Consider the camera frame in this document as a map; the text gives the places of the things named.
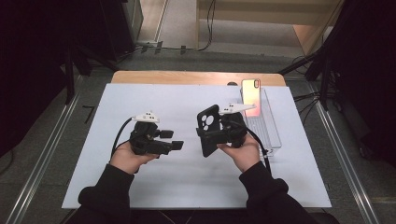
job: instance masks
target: handheld controller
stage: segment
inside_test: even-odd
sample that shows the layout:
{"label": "handheld controller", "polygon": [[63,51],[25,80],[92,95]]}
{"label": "handheld controller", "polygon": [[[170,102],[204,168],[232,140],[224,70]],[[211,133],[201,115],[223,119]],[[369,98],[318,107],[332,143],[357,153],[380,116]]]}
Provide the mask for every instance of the handheld controller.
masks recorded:
{"label": "handheld controller", "polygon": [[255,105],[229,104],[219,110],[218,105],[212,105],[199,113],[196,131],[201,138],[204,157],[212,154],[218,148],[217,144],[231,143],[232,147],[241,147],[248,132],[240,112],[255,107]]}

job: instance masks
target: black jacket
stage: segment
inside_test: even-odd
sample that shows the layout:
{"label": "black jacket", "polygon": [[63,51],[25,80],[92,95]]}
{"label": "black jacket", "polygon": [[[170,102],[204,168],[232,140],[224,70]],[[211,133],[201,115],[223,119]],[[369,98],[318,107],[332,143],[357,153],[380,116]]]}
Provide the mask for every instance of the black jacket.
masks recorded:
{"label": "black jacket", "polygon": [[[262,162],[239,179],[247,190],[247,211],[255,223],[317,223],[287,194],[285,181],[273,179]],[[133,175],[108,164],[96,186],[81,191],[81,207],[67,223],[129,223],[128,191],[133,180]]]}

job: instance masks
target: phone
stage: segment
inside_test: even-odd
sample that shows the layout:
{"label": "phone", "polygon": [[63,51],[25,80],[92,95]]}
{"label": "phone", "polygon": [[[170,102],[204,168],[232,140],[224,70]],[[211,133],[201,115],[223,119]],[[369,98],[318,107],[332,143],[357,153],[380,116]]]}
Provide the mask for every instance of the phone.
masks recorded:
{"label": "phone", "polygon": [[258,117],[262,112],[261,83],[258,78],[242,80],[242,100],[244,105],[256,108],[245,111],[247,117]]}

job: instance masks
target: floor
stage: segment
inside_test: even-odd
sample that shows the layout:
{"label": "floor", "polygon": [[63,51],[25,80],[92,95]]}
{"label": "floor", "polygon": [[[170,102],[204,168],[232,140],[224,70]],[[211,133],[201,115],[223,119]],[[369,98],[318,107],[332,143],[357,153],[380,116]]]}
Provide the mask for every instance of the floor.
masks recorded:
{"label": "floor", "polygon": [[[154,35],[147,35],[142,42],[156,45],[163,42],[163,47],[194,48],[196,45],[194,0],[158,1],[166,6],[159,30]],[[200,35],[199,45],[207,43],[208,35]],[[138,53],[119,64],[125,70],[188,70],[188,71],[224,71],[224,72],[276,72],[293,59],[304,55],[299,47],[297,37],[290,25],[262,24],[244,22],[218,22],[213,25],[212,44],[205,52],[187,52],[180,55],[178,51],[154,53]],[[85,136],[90,129],[92,116],[90,113],[98,105],[106,83],[110,82],[112,72],[104,67],[94,68],[91,77],[76,76],[79,89],[76,101],[72,106],[64,106],[65,91],[52,102],[49,108],[37,120],[21,144],[0,158],[0,169],[13,160],[10,168],[0,175],[0,223],[6,223],[12,209],[20,209],[12,223],[63,223],[70,213],[61,208],[68,182],[73,174],[75,164]],[[293,95],[307,94],[316,88],[319,82],[308,83],[304,77],[293,72],[286,76],[287,85]],[[302,101],[297,107],[302,109],[312,99]],[[72,116],[67,117],[67,110]],[[60,118],[66,124],[57,123]],[[339,135],[341,142],[329,137],[326,121],[331,121]],[[55,136],[53,131],[61,133]],[[359,154],[359,146],[353,134],[347,127],[336,108],[330,104],[328,113],[321,113],[320,106],[314,107],[305,124],[308,139],[313,148],[318,168],[324,183],[328,186],[333,208],[328,212],[333,214],[341,223],[395,223],[396,222],[396,169],[381,160],[366,160]],[[346,151],[348,161],[352,164],[361,188],[350,182],[350,174],[346,170],[345,162],[340,160],[337,148]],[[46,152],[49,159],[44,162],[41,175],[33,178],[32,171],[37,161],[42,160],[41,153]],[[30,195],[26,201],[23,198],[23,188],[30,183]],[[364,209],[358,207],[361,191],[369,197],[369,204],[375,215],[365,214]],[[169,220],[164,223],[176,223]]]}

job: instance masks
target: white paper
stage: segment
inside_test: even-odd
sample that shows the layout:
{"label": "white paper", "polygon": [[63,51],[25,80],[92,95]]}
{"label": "white paper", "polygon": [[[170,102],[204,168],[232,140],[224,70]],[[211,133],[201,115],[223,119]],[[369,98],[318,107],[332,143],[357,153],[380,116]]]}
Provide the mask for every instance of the white paper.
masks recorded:
{"label": "white paper", "polygon": [[[287,87],[265,87],[282,147],[270,158],[273,177],[283,178],[289,195],[304,207],[331,203]],[[204,158],[195,131],[197,114],[212,105],[240,101],[239,87],[198,85],[107,84],[64,198],[63,208],[79,207],[79,192],[94,186],[110,159],[121,125],[152,111],[160,130],[172,130],[170,140],[184,141],[180,151],[143,165],[130,189],[133,208],[241,208],[248,195],[233,160],[220,150]],[[128,124],[120,141],[129,138]]]}

